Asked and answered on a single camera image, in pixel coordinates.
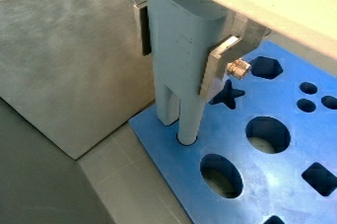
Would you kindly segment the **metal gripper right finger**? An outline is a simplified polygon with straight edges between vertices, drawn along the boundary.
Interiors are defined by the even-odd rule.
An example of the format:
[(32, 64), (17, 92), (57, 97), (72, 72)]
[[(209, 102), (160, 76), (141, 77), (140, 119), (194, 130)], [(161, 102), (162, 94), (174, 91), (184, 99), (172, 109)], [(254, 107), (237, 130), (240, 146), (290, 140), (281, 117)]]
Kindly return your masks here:
[(224, 38), (210, 49), (200, 84), (200, 97), (209, 102), (220, 93), (229, 76), (242, 79), (250, 64), (242, 56), (252, 52), (264, 39), (268, 28), (245, 17), (230, 12), (225, 21)]

